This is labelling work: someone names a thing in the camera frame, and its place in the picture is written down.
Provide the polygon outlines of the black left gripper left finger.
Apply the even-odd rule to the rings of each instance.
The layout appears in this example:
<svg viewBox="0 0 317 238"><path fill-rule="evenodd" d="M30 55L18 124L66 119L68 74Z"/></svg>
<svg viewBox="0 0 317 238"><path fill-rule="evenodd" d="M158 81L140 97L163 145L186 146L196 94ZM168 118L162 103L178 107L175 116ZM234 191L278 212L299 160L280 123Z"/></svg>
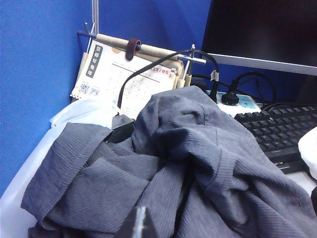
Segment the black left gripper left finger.
<svg viewBox="0 0 317 238"><path fill-rule="evenodd" d="M118 231L119 238L140 237L140 208L133 208Z"/></svg>

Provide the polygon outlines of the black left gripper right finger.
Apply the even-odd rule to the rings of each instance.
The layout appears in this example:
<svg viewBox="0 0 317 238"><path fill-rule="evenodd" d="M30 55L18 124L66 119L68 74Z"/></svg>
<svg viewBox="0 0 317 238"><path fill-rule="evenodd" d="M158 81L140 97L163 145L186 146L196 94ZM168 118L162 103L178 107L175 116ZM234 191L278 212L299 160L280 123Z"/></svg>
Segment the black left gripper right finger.
<svg viewBox="0 0 317 238"><path fill-rule="evenodd" d="M140 237L157 238L157 232L150 213L146 207L140 209Z"/></svg>

